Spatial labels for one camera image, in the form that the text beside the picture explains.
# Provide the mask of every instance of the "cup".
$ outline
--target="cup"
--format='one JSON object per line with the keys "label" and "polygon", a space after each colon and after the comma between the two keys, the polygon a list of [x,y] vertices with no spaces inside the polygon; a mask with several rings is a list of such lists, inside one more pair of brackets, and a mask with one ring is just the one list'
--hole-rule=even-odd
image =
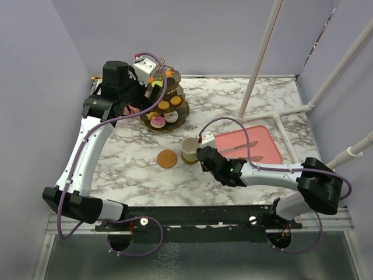
{"label": "cup", "polygon": [[200,148],[200,145],[194,137],[187,137],[181,142],[181,154],[188,162],[195,162],[197,160],[198,148]]}

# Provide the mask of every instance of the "dark gray floor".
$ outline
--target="dark gray floor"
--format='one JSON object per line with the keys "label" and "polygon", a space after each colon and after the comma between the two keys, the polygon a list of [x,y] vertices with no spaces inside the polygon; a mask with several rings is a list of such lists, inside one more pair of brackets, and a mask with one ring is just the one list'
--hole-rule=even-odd
{"label": "dark gray floor", "polygon": [[[312,244],[318,233],[294,233],[292,250]],[[153,244],[137,244],[131,253],[142,253]],[[267,243],[163,244],[149,257],[117,257],[108,253],[106,235],[75,235],[67,241],[56,237],[46,279],[286,279],[354,280],[343,232],[325,233],[314,251],[288,255]]]}

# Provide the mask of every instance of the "round brown coaster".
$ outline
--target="round brown coaster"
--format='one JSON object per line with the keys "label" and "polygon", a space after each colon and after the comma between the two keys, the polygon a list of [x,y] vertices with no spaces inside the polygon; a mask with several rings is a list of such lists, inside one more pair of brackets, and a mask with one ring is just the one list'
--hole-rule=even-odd
{"label": "round brown coaster", "polygon": [[195,165],[198,162],[198,160],[195,160],[194,162],[189,162],[184,158],[184,156],[182,154],[181,154],[181,159],[182,159],[183,162],[185,162],[186,164],[189,164],[189,165]]}
{"label": "round brown coaster", "polygon": [[173,150],[163,150],[157,156],[160,167],[171,168],[177,163],[177,155]]}

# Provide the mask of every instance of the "gray wall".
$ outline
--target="gray wall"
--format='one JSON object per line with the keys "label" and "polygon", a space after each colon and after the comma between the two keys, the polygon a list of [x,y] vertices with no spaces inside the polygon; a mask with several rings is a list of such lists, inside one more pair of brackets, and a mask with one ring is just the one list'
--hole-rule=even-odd
{"label": "gray wall", "polygon": [[89,94],[85,66],[49,0],[0,9],[0,275],[31,279],[54,186]]}
{"label": "gray wall", "polygon": [[[342,0],[315,52],[299,78],[308,102],[373,15],[371,0]],[[373,36],[359,49],[330,87],[309,119],[325,162],[365,138],[373,130]],[[373,148],[364,157],[338,167],[353,184],[347,200],[361,249],[373,275]]]}
{"label": "gray wall", "polygon": [[[183,74],[249,75],[273,0],[52,0],[92,75],[150,51]],[[286,0],[260,74],[299,74],[333,0]]]}

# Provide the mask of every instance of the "white marble surface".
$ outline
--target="white marble surface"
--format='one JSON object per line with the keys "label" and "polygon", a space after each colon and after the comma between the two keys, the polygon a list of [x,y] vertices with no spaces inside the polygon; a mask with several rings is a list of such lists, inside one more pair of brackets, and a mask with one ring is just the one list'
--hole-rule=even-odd
{"label": "white marble surface", "polygon": [[[158,166],[156,157],[164,149],[178,155],[181,141],[195,137],[210,120],[236,117],[248,79],[183,79],[186,99],[191,108],[186,123],[179,129],[159,133],[149,131],[139,118],[121,121],[101,153],[93,177],[92,196],[131,206],[191,206],[271,204],[292,191],[268,186],[225,187],[200,165],[185,164],[178,158],[171,169]],[[301,105],[293,78],[258,79],[246,114],[262,113]],[[305,114],[281,118],[300,159],[318,158],[314,137]],[[265,125],[281,152],[284,163],[291,163],[286,146],[272,119],[244,123],[245,127]],[[219,121],[210,126],[215,134],[235,131],[237,124]]]}

